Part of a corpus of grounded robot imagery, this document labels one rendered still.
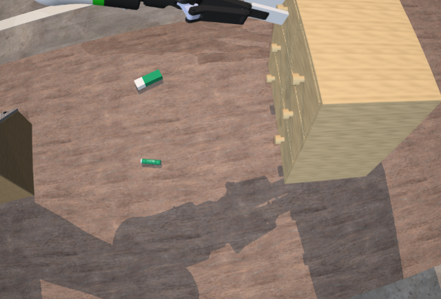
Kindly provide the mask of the light wooden chest of drawers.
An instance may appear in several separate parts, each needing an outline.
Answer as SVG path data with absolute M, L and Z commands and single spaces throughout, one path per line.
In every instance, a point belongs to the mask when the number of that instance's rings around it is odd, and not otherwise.
M 441 103 L 427 58 L 400 0 L 295 2 L 280 105 L 300 26 L 321 103 L 284 182 L 366 176 Z

